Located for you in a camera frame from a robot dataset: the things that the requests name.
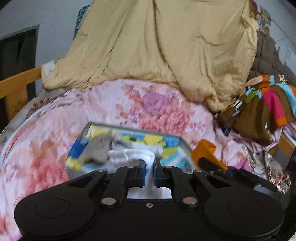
white wall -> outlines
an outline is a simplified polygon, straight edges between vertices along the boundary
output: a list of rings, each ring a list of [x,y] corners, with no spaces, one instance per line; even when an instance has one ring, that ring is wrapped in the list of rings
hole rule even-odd
[[[74,36],[79,10],[91,0],[12,0],[0,11],[0,38],[40,24],[36,66],[64,56]],[[36,82],[36,92],[42,82]]]
[[[296,20],[279,0],[254,0],[271,15],[270,36],[279,46],[290,48],[296,53]]]

metal screw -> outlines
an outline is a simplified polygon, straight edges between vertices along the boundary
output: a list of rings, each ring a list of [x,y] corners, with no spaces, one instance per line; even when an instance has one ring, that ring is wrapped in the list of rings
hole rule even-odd
[[[112,197],[105,197],[101,200],[101,202],[105,205],[113,205],[114,203],[116,203],[116,199]]]
[[[152,203],[146,203],[146,207],[153,207]]]
[[[197,203],[197,200],[194,197],[185,197],[183,199],[183,203],[188,204],[188,205],[193,205],[193,204]]]

tan quilt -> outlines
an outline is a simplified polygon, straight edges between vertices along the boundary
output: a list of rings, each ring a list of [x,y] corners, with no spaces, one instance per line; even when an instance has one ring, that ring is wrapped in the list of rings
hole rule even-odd
[[[212,111],[245,84],[256,54],[248,0],[95,0],[46,89],[135,78],[177,85]]]

wooden bed frame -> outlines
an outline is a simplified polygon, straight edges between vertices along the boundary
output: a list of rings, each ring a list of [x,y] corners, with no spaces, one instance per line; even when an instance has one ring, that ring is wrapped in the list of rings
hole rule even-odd
[[[27,85],[41,78],[41,67],[0,81],[0,99],[5,97],[8,121],[28,103]]]

pink flower pattern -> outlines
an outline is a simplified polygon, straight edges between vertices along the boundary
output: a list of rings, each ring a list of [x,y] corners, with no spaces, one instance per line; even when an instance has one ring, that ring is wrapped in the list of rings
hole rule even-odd
[[[115,80],[86,91],[73,89],[40,106],[0,147],[1,241],[21,237],[13,211],[22,198],[68,180],[66,156],[89,121],[179,135],[191,148],[207,139],[224,164],[250,167],[242,148],[223,134],[207,108],[188,102],[169,85]]]

